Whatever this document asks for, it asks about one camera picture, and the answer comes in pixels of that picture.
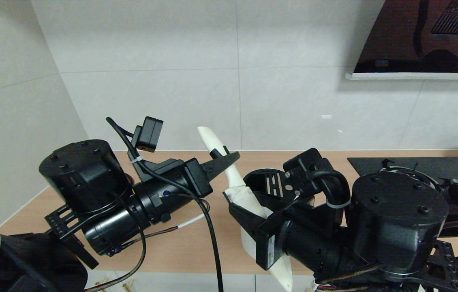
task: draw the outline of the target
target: bolt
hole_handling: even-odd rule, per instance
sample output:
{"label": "bolt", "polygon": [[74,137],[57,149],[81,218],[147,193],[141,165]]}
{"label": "bolt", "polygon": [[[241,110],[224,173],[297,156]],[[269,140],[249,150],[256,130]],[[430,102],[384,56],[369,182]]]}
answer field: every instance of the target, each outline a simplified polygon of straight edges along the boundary
{"label": "bolt", "polygon": [[453,285],[453,287],[454,287],[456,290],[458,290],[458,282],[452,281],[452,282],[451,282],[451,285]]}
{"label": "bolt", "polygon": [[457,273],[457,271],[458,271],[457,268],[455,266],[451,265],[451,264],[447,266],[447,269],[451,273]]}
{"label": "bolt", "polygon": [[424,214],[424,215],[425,214],[429,214],[429,211],[430,211],[430,209],[428,207],[426,207],[426,206],[421,206],[421,207],[418,208],[418,212],[420,214]]}

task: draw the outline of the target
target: white tile wall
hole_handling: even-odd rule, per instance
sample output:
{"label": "white tile wall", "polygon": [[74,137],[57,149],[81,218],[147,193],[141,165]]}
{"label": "white tile wall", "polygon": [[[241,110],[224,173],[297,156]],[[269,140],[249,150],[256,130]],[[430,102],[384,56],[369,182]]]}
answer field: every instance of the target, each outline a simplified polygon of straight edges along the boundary
{"label": "white tile wall", "polygon": [[342,68],[240,69],[242,147],[396,148],[423,81],[344,79]]}
{"label": "white tile wall", "polygon": [[[33,2],[89,136],[116,149],[124,147],[105,126],[108,115],[128,128],[158,115],[163,150],[203,150],[199,124],[214,127],[234,149],[457,148],[455,86],[426,83],[418,98],[422,81],[344,80],[382,5]],[[135,101],[139,107],[125,106]]]}
{"label": "white tile wall", "polygon": [[58,73],[28,1],[0,1],[0,87]]}
{"label": "white tile wall", "polygon": [[458,148],[458,81],[425,81],[399,148]]}
{"label": "white tile wall", "polygon": [[0,224],[47,186],[40,162],[83,139],[59,74],[0,89]]}
{"label": "white tile wall", "polygon": [[384,0],[238,0],[240,68],[355,66]]}
{"label": "white tile wall", "polygon": [[237,68],[232,0],[33,1],[60,72]]}
{"label": "white tile wall", "polygon": [[164,121],[158,150],[204,150],[197,126],[213,128],[227,147],[240,149],[238,70],[126,71],[62,75],[88,135],[125,150],[105,122],[129,131],[144,117]]}

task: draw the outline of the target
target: white wall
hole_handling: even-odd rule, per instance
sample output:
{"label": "white wall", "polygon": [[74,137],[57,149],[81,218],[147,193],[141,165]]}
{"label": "white wall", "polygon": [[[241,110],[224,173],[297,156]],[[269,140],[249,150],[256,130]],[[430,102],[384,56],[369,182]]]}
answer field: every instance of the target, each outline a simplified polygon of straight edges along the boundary
{"label": "white wall", "polygon": [[90,137],[165,121],[160,150],[458,148],[458,81],[346,81],[383,0],[34,2]]}
{"label": "white wall", "polygon": [[0,1],[0,224],[48,185],[42,159],[86,138],[31,3]]}

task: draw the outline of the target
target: table surface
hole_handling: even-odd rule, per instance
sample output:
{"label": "table surface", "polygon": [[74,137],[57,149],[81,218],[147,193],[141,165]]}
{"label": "table surface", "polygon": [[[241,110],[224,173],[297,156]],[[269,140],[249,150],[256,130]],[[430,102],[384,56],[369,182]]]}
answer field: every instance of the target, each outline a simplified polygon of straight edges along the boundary
{"label": "table surface", "polygon": [[[260,168],[282,169],[283,162],[300,153],[300,151],[241,151],[241,158],[236,166],[242,176]],[[347,157],[458,157],[458,150],[418,150],[418,151],[321,151],[332,166],[342,172],[350,185],[357,179],[358,174],[347,161]],[[125,172],[137,177],[135,170],[129,164],[126,152],[116,152],[116,155]],[[166,151],[144,153],[145,159],[161,162],[169,158],[184,161],[196,157],[201,163],[210,159],[207,152],[201,151]],[[213,220],[220,251],[220,260],[223,273],[232,274],[263,274],[262,270],[247,255],[240,242],[240,226],[231,217],[227,209],[227,201],[222,192],[227,188],[227,179],[224,175],[218,176],[212,182],[214,192],[207,196],[211,205],[210,215]],[[324,201],[324,195],[318,194],[318,200]],[[0,228],[2,234],[18,234],[29,232],[44,232],[48,225],[44,216],[63,205],[63,201],[50,187],[44,190],[34,200],[18,211]],[[180,224],[201,214],[198,205],[189,203],[171,215],[167,223],[157,224],[145,230],[145,233],[158,231]],[[88,246],[82,233],[77,237],[85,244],[88,251],[99,261],[98,269],[129,271],[137,263],[140,253],[140,244],[134,244],[125,251],[108,257],[96,255]],[[458,256],[458,237],[445,238],[453,244],[454,253]],[[183,273],[214,273],[214,256],[209,238],[209,231],[205,220],[199,220],[183,229],[148,238],[146,259],[140,268],[144,272],[183,272]],[[310,270],[292,259],[294,274],[312,274]]]}

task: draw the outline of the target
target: black cylindrical actuator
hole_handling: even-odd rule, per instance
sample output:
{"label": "black cylindrical actuator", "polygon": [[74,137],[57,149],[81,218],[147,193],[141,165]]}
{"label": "black cylindrical actuator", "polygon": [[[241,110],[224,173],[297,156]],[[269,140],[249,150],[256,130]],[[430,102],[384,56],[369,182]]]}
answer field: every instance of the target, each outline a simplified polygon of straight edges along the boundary
{"label": "black cylindrical actuator", "polygon": [[79,217],[104,211],[116,195],[127,198],[131,184],[107,141],[68,144],[46,157],[40,173]]}
{"label": "black cylindrical actuator", "polygon": [[429,185],[394,172],[367,174],[353,184],[347,216],[353,250],[385,272],[418,272],[447,214],[445,199]]}

